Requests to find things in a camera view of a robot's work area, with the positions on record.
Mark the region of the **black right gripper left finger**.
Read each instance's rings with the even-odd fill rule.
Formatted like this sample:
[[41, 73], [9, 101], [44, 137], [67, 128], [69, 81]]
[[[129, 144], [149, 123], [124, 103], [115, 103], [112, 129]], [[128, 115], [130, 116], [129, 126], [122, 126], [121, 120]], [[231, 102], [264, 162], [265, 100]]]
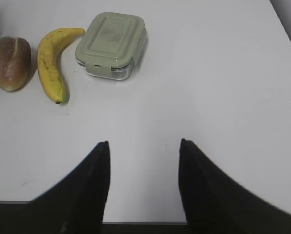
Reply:
[[30, 203], [37, 234], [98, 234], [110, 187], [110, 149], [98, 143], [64, 179]]

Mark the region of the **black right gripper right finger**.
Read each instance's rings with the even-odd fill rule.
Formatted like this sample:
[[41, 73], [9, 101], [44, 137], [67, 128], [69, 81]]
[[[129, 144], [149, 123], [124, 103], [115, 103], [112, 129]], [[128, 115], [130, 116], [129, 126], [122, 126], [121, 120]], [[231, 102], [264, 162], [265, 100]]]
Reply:
[[291, 215], [218, 168], [192, 141], [179, 150], [179, 190], [194, 234], [291, 234]]

